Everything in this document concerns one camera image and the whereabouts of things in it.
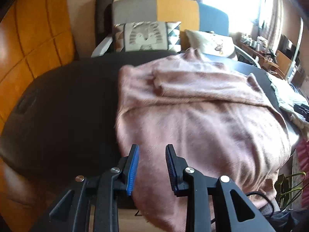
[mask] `metal screw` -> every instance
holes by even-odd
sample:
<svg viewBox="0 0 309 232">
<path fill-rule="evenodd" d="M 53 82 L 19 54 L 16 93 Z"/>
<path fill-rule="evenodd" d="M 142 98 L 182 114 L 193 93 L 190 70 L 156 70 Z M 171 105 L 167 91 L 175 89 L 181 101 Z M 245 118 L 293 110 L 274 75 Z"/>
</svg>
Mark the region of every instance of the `metal screw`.
<svg viewBox="0 0 309 232">
<path fill-rule="evenodd" d="M 118 167 L 113 167 L 111 169 L 111 173 L 119 173 L 119 172 L 120 172 L 120 168 L 118 168 Z"/>
<path fill-rule="evenodd" d="M 75 177 L 75 180 L 77 182 L 82 182 L 84 179 L 85 179 L 85 177 L 83 175 L 78 175 L 78 176 Z"/>
<path fill-rule="evenodd" d="M 230 181 L 230 178 L 229 178 L 228 176 L 226 176 L 226 175 L 222 175 L 222 176 L 220 177 L 220 180 L 221 180 L 222 182 L 227 183 L 227 182 Z"/>
<path fill-rule="evenodd" d="M 194 168 L 193 167 L 186 167 L 185 171 L 187 173 L 194 173 Z"/>
</svg>

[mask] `sofa cushion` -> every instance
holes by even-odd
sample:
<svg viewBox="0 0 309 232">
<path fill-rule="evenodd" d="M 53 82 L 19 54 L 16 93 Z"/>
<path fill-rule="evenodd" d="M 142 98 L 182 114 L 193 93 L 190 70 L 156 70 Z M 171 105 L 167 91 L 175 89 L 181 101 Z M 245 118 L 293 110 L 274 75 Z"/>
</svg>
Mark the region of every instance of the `sofa cushion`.
<svg viewBox="0 0 309 232">
<path fill-rule="evenodd" d="M 190 45 L 184 30 L 200 28 L 198 4 L 193 0 L 157 0 L 157 21 L 181 21 L 181 49 L 186 50 Z"/>
<path fill-rule="evenodd" d="M 230 57 L 235 53 L 231 37 L 191 30 L 186 30 L 186 34 L 191 47 L 200 49 L 202 53 L 223 57 Z"/>
<path fill-rule="evenodd" d="M 214 31 L 229 36 L 229 17 L 223 11 L 199 2 L 200 29 L 202 32 Z"/>
<path fill-rule="evenodd" d="M 113 24 L 157 21 L 156 0 L 118 0 L 112 4 Z"/>
<path fill-rule="evenodd" d="M 112 3 L 114 0 L 95 0 L 95 46 L 112 33 Z"/>
<path fill-rule="evenodd" d="M 115 51 L 181 51 L 181 22 L 134 22 L 114 27 Z"/>
</svg>

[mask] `wooden floor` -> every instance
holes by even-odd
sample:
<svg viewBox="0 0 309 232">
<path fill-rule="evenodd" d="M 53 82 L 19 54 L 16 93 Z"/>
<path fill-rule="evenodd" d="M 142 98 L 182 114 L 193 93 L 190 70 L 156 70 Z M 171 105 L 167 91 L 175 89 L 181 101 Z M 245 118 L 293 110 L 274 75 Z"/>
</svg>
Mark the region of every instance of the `wooden floor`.
<svg viewBox="0 0 309 232">
<path fill-rule="evenodd" d="M 118 209 L 119 232 L 163 232 L 147 222 L 143 216 L 135 216 L 135 209 Z M 94 208 L 90 213 L 89 232 L 93 232 Z"/>
</svg>

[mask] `throw pillow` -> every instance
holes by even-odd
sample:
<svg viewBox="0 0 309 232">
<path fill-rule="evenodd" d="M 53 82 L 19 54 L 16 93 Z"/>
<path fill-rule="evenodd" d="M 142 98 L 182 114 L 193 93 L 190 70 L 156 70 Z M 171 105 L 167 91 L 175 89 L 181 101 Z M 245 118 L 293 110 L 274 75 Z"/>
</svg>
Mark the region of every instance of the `throw pillow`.
<svg viewBox="0 0 309 232">
<path fill-rule="evenodd" d="M 112 33 L 112 3 L 114 0 L 95 0 L 95 46 Z"/>
<path fill-rule="evenodd" d="M 191 30 L 185 32 L 191 47 L 200 49 L 202 53 L 223 57 L 230 57 L 235 53 L 231 37 Z"/>
<path fill-rule="evenodd" d="M 181 22 L 133 22 L 114 26 L 116 52 L 143 50 L 181 51 Z"/>
</svg>

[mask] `pillow with animal print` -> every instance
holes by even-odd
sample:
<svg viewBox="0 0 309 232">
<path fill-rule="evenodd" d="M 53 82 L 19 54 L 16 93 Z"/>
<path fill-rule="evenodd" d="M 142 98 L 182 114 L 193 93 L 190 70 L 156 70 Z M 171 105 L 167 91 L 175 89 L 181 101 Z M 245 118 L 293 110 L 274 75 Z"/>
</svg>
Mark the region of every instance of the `pillow with animal print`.
<svg viewBox="0 0 309 232">
<path fill-rule="evenodd" d="M 181 51 L 181 22 L 133 22 L 114 25 L 116 52 L 143 50 Z"/>
</svg>

